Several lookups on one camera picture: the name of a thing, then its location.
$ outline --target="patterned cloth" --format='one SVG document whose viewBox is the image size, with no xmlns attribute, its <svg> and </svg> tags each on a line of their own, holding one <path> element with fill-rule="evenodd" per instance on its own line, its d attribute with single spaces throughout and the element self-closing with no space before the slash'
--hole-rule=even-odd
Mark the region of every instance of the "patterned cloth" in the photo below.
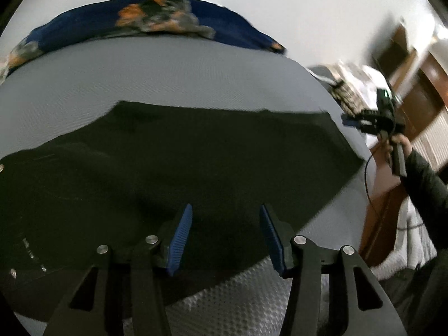
<svg viewBox="0 0 448 336">
<path fill-rule="evenodd" d="M 69 10 L 36 28 L 0 60 L 0 84 L 24 63 L 89 39 L 188 34 L 249 49 L 285 52 L 236 12 L 200 0 L 110 0 Z"/>
</svg>

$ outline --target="metal pin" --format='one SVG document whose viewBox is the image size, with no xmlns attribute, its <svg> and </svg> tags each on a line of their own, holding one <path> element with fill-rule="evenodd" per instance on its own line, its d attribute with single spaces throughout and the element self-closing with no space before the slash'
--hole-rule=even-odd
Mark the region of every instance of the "metal pin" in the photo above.
<svg viewBox="0 0 448 336">
<path fill-rule="evenodd" d="M 148 244 L 155 244 L 156 242 L 158 242 L 158 237 L 156 235 L 149 235 L 146 237 L 145 241 Z"/>
<path fill-rule="evenodd" d="M 98 248 L 96 248 L 96 252 L 98 254 L 106 254 L 109 250 L 109 247 L 107 245 L 100 245 Z"/>
<path fill-rule="evenodd" d="M 347 255 L 353 255 L 353 254 L 355 253 L 355 249 L 352 248 L 352 247 L 349 246 L 349 245 L 344 246 L 344 247 L 342 248 L 342 251 L 343 251 L 344 253 L 346 253 Z"/>
<path fill-rule="evenodd" d="M 296 236 L 296 237 L 294 237 L 294 242 L 296 243 L 296 244 L 298 244 L 298 245 L 303 245 L 303 244 L 305 244 L 306 243 L 306 237 L 303 237 L 303 236 Z"/>
</svg>

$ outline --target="person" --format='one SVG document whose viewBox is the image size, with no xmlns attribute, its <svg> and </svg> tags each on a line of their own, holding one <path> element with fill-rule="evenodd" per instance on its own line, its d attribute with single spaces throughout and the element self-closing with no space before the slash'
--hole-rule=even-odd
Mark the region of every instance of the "person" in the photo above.
<svg viewBox="0 0 448 336">
<path fill-rule="evenodd" d="M 380 283 L 409 336 L 438 335 L 446 329 L 448 318 L 448 189 L 407 137 L 398 134 L 390 140 L 403 146 L 407 177 L 401 181 L 423 219 L 437 257 Z M 385 149 L 390 162 L 389 141 Z"/>
</svg>

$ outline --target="textured gray fabric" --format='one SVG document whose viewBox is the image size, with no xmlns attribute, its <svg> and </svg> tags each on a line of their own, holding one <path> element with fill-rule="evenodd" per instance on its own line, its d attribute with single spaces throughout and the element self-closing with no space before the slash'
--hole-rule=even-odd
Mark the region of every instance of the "textured gray fabric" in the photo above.
<svg viewBox="0 0 448 336">
<path fill-rule="evenodd" d="M 342 126 L 339 106 L 298 63 L 202 39 L 158 36 L 70 46 L 12 73 L 0 87 L 0 158 L 80 128 L 119 100 L 328 111 L 353 150 L 364 159 L 370 155 L 361 135 Z M 319 246 L 358 248 L 367 206 L 363 169 L 301 234 Z M 374 173 L 372 161 L 370 186 Z M 278 277 L 265 259 L 224 284 L 169 306 L 167 315 L 174 335 L 277 335 L 289 288 L 290 282 Z"/>
</svg>

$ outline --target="dark sleeve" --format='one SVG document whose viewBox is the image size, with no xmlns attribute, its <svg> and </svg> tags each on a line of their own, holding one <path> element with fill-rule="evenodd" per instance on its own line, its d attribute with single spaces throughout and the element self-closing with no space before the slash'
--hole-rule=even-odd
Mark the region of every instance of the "dark sleeve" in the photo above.
<svg viewBox="0 0 448 336">
<path fill-rule="evenodd" d="M 402 183 L 420 213 L 437 250 L 448 248 L 448 189 L 416 151 L 406 159 Z"/>
</svg>

